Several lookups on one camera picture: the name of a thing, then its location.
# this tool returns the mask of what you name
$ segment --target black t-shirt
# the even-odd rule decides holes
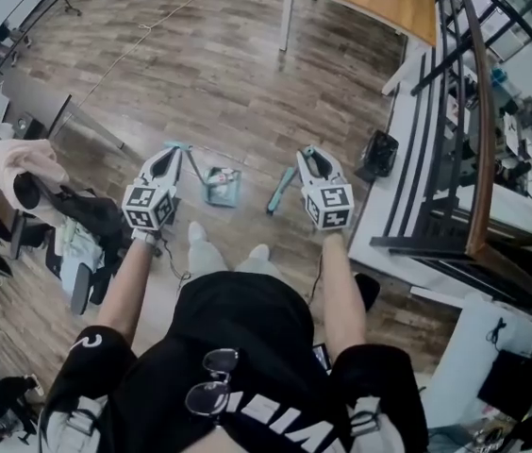
[[[214,428],[213,419],[187,410],[185,397],[212,380],[202,366],[205,355],[227,347],[241,357],[219,421],[247,451],[349,451],[347,406],[367,396],[381,398],[407,452],[425,451],[424,412],[408,355],[355,346],[329,376],[312,353],[312,336],[308,307],[280,280],[236,272],[199,277],[182,289],[165,338],[139,359],[114,330],[85,329],[44,417],[74,410],[80,396],[107,395],[99,451],[182,451]]]

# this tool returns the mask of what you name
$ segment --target white pants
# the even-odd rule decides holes
[[[189,249],[189,273],[191,279],[199,278],[214,272],[228,270],[220,251],[211,242],[203,240],[194,241]],[[269,260],[252,259],[240,263],[235,272],[250,274],[263,274],[285,281],[278,269]]]

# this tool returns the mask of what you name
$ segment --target sunglasses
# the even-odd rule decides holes
[[[203,358],[203,367],[214,379],[193,386],[184,401],[192,414],[217,417],[224,411],[230,397],[230,373],[239,363],[237,349],[215,349]]]

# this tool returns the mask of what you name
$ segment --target metal railing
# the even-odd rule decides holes
[[[512,240],[523,240],[524,236],[532,242],[532,236],[490,219],[495,174],[495,123],[487,65],[487,46],[480,30],[480,19],[475,13],[472,0],[462,0],[459,11],[465,11],[469,29],[467,32],[460,32],[455,1],[448,0],[449,18],[454,23],[455,35],[465,36],[467,33],[469,37],[464,40],[469,42],[467,46],[461,47],[459,41],[457,48],[449,52],[445,0],[436,1],[441,21],[441,49],[431,50],[428,75],[424,75],[427,53],[422,57],[420,83],[411,92],[416,97],[416,108],[400,181],[383,236],[373,237],[371,245],[387,248],[391,254],[421,261],[446,275],[491,294],[496,299],[507,301],[532,313],[532,276],[499,251],[499,248],[503,248]],[[468,129],[465,128],[466,89],[463,53],[470,47],[474,53],[477,74],[479,119],[476,136],[473,133],[468,135]],[[437,63],[438,50],[441,50],[439,63]],[[447,126],[446,112],[451,90],[449,82],[451,71],[457,75],[457,85],[454,90],[457,99],[457,126],[453,133],[454,142],[450,141],[452,149],[449,151],[449,140],[444,133]],[[432,124],[437,79],[440,79],[440,96],[436,121]],[[423,107],[424,128],[421,142],[417,143],[420,113]],[[429,135],[430,127],[435,129],[433,140]],[[418,196],[419,176],[424,171],[428,145],[433,145],[431,162],[423,195]],[[473,153],[475,157],[475,180],[471,208],[462,210],[458,207],[457,189],[461,180],[461,167],[464,166],[466,146],[470,148],[469,153]],[[411,170],[413,181],[407,193],[409,164],[416,151],[419,154],[416,157],[415,167]],[[441,181],[447,183],[445,193],[440,193]],[[407,206],[401,211],[399,204],[406,193]],[[418,207],[416,219],[413,213],[414,207]],[[412,229],[409,227],[411,217],[414,221]],[[503,246],[496,246],[499,241],[504,241]]]

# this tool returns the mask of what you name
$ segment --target white table leg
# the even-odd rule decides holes
[[[420,44],[403,62],[403,64],[398,68],[390,80],[386,82],[386,85],[383,86],[381,90],[382,94],[388,95],[392,92],[396,86],[404,79],[408,73],[412,70],[413,66],[420,61],[424,52],[428,49],[424,44]]]
[[[113,136],[110,131],[108,131],[103,125],[101,125],[98,121],[95,121],[94,118],[92,118],[87,112],[76,106],[73,102],[67,104],[66,111],[71,112],[71,114],[77,120],[79,120],[82,125],[93,129],[94,131],[96,131],[97,134],[105,138],[110,143],[114,144],[118,149],[122,149],[124,147],[123,141]]]
[[[293,0],[283,1],[283,20],[281,21],[281,39],[278,48],[287,50],[287,40],[289,38],[289,27],[291,26],[291,13],[293,12]]]

